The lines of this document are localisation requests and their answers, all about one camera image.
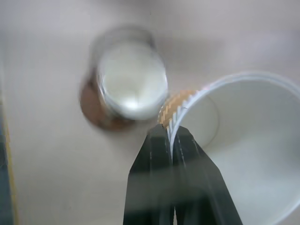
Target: paper cup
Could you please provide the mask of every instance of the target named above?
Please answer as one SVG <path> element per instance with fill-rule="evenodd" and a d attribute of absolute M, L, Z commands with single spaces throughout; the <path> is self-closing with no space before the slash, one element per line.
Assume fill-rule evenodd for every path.
<path fill-rule="evenodd" d="M 171 151 L 179 126 L 191 132 L 220 169 L 244 225 L 275 224 L 298 207 L 300 89 L 285 78 L 225 77 L 169 99 L 158 122 Z"/>

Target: table surface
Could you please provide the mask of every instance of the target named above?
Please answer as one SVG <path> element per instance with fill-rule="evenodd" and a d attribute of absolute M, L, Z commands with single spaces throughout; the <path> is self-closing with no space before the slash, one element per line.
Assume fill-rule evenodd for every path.
<path fill-rule="evenodd" d="M 267 70 L 300 84 L 294 0 L 4 0 L 1 73 L 22 225 L 121 224 L 129 169 L 155 120 L 110 133 L 82 115 L 90 44 L 122 24 L 150 30 L 170 92 Z M 300 217 L 297 209 L 284 225 Z"/>

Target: cup rim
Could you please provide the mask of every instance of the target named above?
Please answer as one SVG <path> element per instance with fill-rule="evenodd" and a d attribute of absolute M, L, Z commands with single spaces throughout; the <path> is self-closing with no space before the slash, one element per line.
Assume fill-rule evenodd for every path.
<path fill-rule="evenodd" d="M 102 70 L 102 63 L 103 63 L 103 58 L 105 58 L 105 56 L 103 55 L 100 60 L 99 60 L 99 64 L 97 67 L 97 82 L 98 82 L 98 89 L 100 90 L 101 95 L 103 96 L 103 98 L 105 99 L 105 102 L 114 110 L 116 111 L 118 114 L 124 116 L 127 119 L 132 119 L 132 120 L 147 120 L 153 116 L 155 116 L 156 113 L 159 112 L 159 109 L 161 107 L 161 105 L 163 105 L 165 98 L 168 95 L 168 81 L 167 81 L 167 77 L 166 77 L 166 69 L 165 69 L 165 65 L 160 57 L 160 55 L 155 51 L 155 48 L 153 48 L 152 46 L 150 46 L 149 44 L 142 42 L 142 41 L 137 41 L 137 40 L 129 40 L 129 41 L 122 41 L 119 42 L 119 45 L 122 44 L 127 44 L 127 43 L 131 43 L 134 45 L 141 45 L 143 47 L 148 48 L 152 54 L 154 54 L 157 58 L 157 61 L 159 64 L 161 64 L 163 71 L 162 71 L 162 76 L 163 76 L 163 92 L 161 93 L 160 96 L 158 96 L 157 98 L 157 102 L 152 103 L 147 105 L 146 107 L 136 110 L 135 112 L 131 112 L 128 113 L 128 110 L 126 110 L 124 107 L 118 105 L 114 99 L 111 97 L 110 93 L 106 90 L 104 84 L 104 79 L 105 79 L 105 74 L 103 73 Z M 144 112 L 148 112 L 148 111 L 152 111 L 152 113 L 147 113 L 147 116 L 144 116 Z"/>

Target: wooden coaster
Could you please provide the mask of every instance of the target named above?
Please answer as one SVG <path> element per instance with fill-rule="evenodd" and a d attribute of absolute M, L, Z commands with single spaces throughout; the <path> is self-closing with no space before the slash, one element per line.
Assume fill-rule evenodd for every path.
<path fill-rule="evenodd" d="M 100 97 L 96 73 L 93 72 L 91 78 L 84 85 L 80 96 L 82 112 L 92 124 L 100 128 L 116 131 L 129 127 L 134 123 L 134 120 L 113 116 L 104 107 L 105 104 Z"/>

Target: white liquid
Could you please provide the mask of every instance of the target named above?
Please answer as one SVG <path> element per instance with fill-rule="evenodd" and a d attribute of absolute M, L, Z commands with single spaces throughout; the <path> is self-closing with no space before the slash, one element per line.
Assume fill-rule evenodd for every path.
<path fill-rule="evenodd" d="M 105 52 L 100 71 L 108 97 L 124 116 L 147 119 L 158 112 L 167 90 L 165 68 L 149 46 L 138 42 L 115 46 Z"/>

